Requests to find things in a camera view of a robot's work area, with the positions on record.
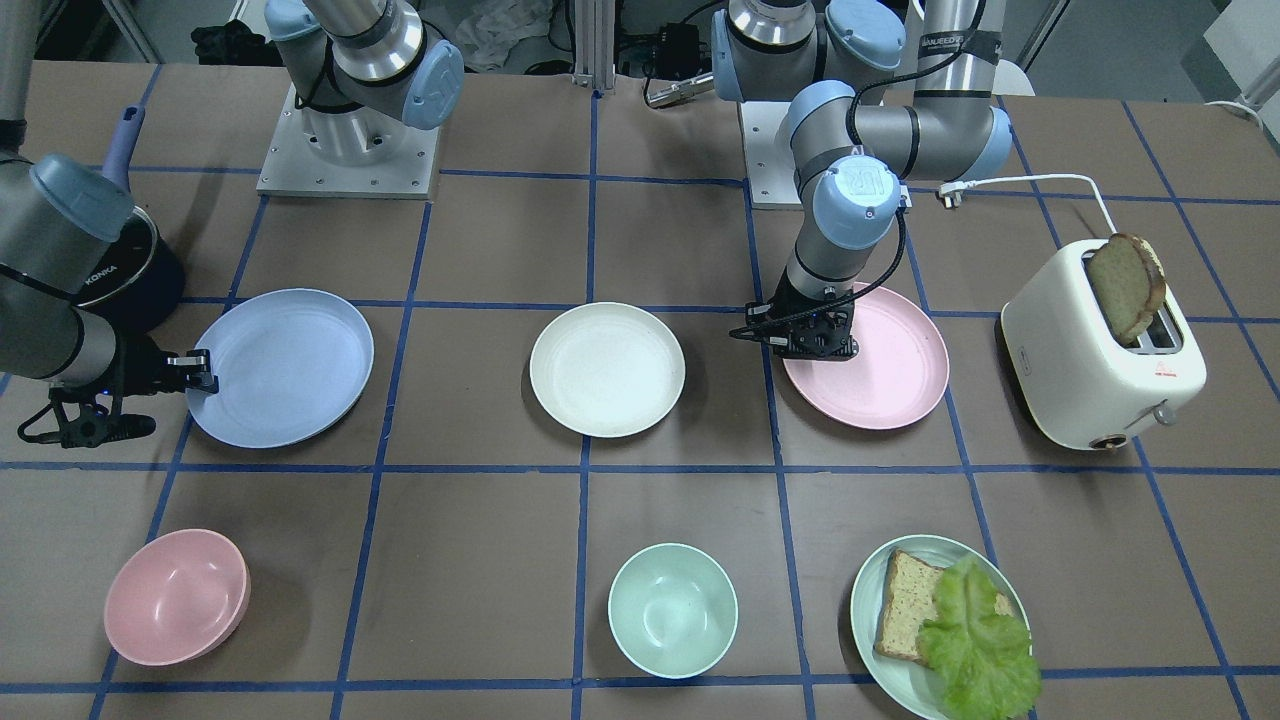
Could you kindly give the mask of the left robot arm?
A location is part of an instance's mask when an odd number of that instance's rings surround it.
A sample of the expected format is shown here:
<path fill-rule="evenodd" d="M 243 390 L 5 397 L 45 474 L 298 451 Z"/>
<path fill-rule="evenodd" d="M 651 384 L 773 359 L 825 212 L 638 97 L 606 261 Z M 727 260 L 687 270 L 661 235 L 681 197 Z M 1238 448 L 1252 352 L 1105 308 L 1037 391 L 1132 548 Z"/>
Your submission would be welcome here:
<path fill-rule="evenodd" d="M 716 94 L 785 101 L 801 229 L 773 295 L 736 340 L 777 356 L 842 361 L 856 278 L 891 231 L 905 234 L 909 181 L 977 181 L 1004 167 L 1012 129 L 992 104 L 1001 1 L 927 1 L 916 65 L 905 24 L 878 1 L 731 1 L 712 20 Z"/>

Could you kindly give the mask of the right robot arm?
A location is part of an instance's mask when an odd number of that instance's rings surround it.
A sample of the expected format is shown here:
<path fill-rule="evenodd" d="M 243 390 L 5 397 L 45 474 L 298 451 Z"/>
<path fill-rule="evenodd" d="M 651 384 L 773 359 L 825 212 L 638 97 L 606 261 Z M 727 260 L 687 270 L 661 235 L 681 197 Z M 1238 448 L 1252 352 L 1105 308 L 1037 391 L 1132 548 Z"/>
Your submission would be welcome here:
<path fill-rule="evenodd" d="M 154 433 L 128 414 L 131 396 L 195 392 L 219 380 L 205 348 L 161 350 L 148 332 L 173 309 L 186 274 L 131 195 L 131 159 L 145 110 L 124 109 L 95 170 L 60 152 L 20 154 L 40 6 L 3 4 L 1 325 L 3 370 L 47 384 L 51 430 L 31 445 L 96 448 Z"/>

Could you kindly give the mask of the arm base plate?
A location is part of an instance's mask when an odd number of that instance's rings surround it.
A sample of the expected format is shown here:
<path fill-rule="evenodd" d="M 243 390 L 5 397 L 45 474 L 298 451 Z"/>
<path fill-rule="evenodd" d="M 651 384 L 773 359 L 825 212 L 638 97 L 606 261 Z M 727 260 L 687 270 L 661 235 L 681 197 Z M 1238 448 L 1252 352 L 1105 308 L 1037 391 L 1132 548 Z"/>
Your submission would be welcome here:
<path fill-rule="evenodd" d="M 788 110 L 790 102 L 750 101 L 739 105 L 753 209 L 803 209 L 795 184 L 794 155 L 786 133 Z"/>
<path fill-rule="evenodd" d="M 424 131 L 370 108 L 342 114 L 296 105 L 285 95 L 256 190 L 265 196 L 408 199 L 435 188 L 440 131 Z"/>

